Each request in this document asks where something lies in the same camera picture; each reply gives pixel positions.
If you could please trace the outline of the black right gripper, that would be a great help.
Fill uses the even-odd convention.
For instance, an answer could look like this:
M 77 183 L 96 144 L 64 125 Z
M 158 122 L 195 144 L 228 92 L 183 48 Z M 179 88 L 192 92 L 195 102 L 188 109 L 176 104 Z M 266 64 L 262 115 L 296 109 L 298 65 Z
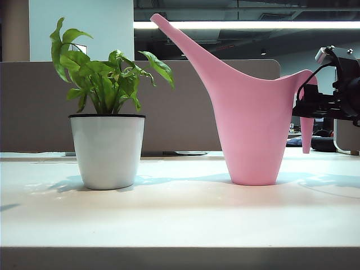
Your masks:
M 335 119 L 352 121 L 359 127 L 359 62 L 354 57 L 338 57 L 337 81 L 334 96 L 318 91 L 318 85 L 306 84 L 300 107 L 292 109 L 292 116 L 321 118 L 334 115 Z

